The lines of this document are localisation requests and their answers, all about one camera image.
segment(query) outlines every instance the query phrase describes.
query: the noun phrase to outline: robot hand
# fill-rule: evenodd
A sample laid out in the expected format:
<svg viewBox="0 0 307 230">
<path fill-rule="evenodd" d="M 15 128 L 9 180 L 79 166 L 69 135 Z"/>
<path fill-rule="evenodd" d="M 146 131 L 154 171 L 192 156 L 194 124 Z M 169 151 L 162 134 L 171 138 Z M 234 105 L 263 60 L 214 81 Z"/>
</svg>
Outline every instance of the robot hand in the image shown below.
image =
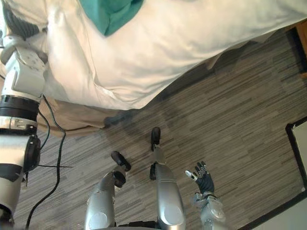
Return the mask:
<svg viewBox="0 0 307 230">
<path fill-rule="evenodd" d="M 205 162 L 198 162 L 195 170 L 196 172 L 193 173 L 191 173 L 189 170 L 186 170 L 186 175 L 196 182 L 202 194 L 205 192 L 214 193 L 213 180 L 207 170 Z"/>
</svg>

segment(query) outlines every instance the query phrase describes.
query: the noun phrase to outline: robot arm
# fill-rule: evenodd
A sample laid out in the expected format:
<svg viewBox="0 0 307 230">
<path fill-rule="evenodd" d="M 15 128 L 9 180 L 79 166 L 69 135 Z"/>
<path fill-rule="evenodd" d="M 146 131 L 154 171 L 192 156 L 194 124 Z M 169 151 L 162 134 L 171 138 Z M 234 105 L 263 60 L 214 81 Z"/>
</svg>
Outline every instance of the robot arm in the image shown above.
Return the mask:
<svg viewBox="0 0 307 230">
<path fill-rule="evenodd" d="M 45 85 L 44 62 L 19 36 L 6 36 L 7 75 L 0 101 L 0 227 L 12 225 L 26 172 L 40 159 L 36 116 Z"/>
<path fill-rule="evenodd" d="M 214 183 L 202 161 L 195 167 L 197 173 L 186 170 L 186 175 L 194 180 L 201 193 L 195 193 L 193 204 L 200 209 L 204 230 L 228 230 L 222 202 L 214 195 Z"/>
</svg>

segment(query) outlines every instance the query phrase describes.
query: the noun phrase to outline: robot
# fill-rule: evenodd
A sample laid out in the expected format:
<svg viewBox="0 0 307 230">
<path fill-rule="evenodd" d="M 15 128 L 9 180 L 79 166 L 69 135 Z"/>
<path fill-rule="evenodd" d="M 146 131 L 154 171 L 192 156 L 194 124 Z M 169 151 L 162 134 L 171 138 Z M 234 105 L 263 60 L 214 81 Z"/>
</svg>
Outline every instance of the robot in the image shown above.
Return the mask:
<svg viewBox="0 0 307 230">
<path fill-rule="evenodd" d="M 35 169 L 40 160 L 36 117 L 43 97 L 47 58 L 26 42 L 26 38 L 37 34 L 40 29 L 14 16 L 9 6 L 0 6 L 3 8 L 0 21 L 6 22 L 1 26 L 4 49 L 0 60 L 7 72 L 0 100 L 0 228 L 12 229 L 23 177 Z M 94 187 L 88 199 L 86 230 L 186 229 L 179 188 L 159 146 L 160 135 L 159 128 L 152 130 L 151 148 L 155 161 L 151 165 L 150 179 L 156 181 L 157 187 L 157 222 L 139 221 L 116 227 L 115 186 L 121 188 L 125 184 L 126 172 L 131 165 L 119 152 L 113 152 L 111 157 L 117 166 Z M 186 175 L 199 186 L 200 193 L 195 194 L 193 201 L 200 208 L 204 229 L 228 229 L 223 205 L 214 195 L 213 181 L 205 163 L 198 163 L 196 172 L 186 171 Z"/>
<path fill-rule="evenodd" d="M 151 165 L 149 177 L 156 181 L 158 218 L 155 221 L 138 221 L 116 228 L 114 218 L 114 187 L 121 188 L 126 180 L 125 174 L 131 169 L 128 161 L 119 153 L 112 152 L 111 157 L 117 166 L 110 171 L 94 187 L 88 200 L 84 228 L 86 230 L 100 229 L 161 229 L 161 230 L 185 230 L 186 217 L 176 179 L 166 165 L 164 154 L 159 146 L 160 128 L 155 127 L 151 133 L 151 149 L 154 155 L 154 163 Z M 201 221 L 205 230 L 226 230 L 225 214 L 221 201 L 214 195 L 214 184 L 207 170 L 205 162 L 198 162 L 196 172 L 186 170 L 186 175 L 194 180 L 200 189 L 196 193 L 193 203 L 201 211 Z"/>
</svg>

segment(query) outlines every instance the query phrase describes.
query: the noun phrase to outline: black frame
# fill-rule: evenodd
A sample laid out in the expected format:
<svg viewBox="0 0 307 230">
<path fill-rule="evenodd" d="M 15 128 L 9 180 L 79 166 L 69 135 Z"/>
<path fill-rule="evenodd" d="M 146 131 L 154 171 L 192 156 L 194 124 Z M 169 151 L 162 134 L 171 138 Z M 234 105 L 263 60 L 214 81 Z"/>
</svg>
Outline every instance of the black frame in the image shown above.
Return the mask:
<svg viewBox="0 0 307 230">
<path fill-rule="evenodd" d="M 291 147 L 292 147 L 292 150 L 294 152 L 294 156 L 295 156 L 295 159 L 296 159 L 299 171 L 300 171 L 301 176 L 302 176 L 302 180 L 303 180 L 305 191 L 299 193 L 297 196 L 295 196 L 291 200 L 289 200 L 286 203 L 280 205 L 279 207 L 273 209 L 272 211 L 268 212 L 267 214 L 265 214 L 265 215 L 255 219 L 254 221 L 250 222 L 249 224 L 239 228 L 238 230 L 250 230 L 250 229 L 253 229 L 253 228 L 257 227 L 258 225 L 268 221 L 269 219 L 277 216 L 278 214 L 286 211 L 288 208 L 296 205 L 298 202 L 302 201 L 303 199 L 307 198 L 307 176 L 306 176 L 306 171 L 305 171 L 305 168 L 304 168 L 304 165 L 303 165 L 303 162 L 302 162 L 301 155 L 300 155 L 299 150 L 298 150 L 298 146 L 296 144 L 295 136 L 294 136 L 294 134 L 292 132 L 292 129 L 293 129 L 294 126 L 297 127 L 297 126 L 299 126 L 299 125 L 301 125 L 301 124 L 303 124 L 305 122 L 307 122 L 307 116 L 302 118 L 302 119 L 300 119 L 297 122 L 294 122 L 292 124 L 287 124 L 287 126 L 285 128 L 286 133 L 287 133 L 288 138 L 289 138 L 289 141 L 290 141 L 290 144 L 291 144 Z"/>
</svg>

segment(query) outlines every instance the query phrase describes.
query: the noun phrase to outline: metal joint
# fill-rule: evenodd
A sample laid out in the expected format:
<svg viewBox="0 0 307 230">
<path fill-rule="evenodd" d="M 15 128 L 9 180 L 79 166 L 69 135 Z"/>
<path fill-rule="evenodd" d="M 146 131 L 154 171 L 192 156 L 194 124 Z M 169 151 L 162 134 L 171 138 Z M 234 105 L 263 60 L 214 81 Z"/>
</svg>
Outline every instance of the metal joint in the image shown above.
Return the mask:
<svg viewBox="0 0 307 230">
<path fill-rule="evenodd" d="M 0 128 L 27 130 L 27 127 L 30 129 L 37 127 L 37 122 L 18 117 L 0 116 Z"/>
</svg>

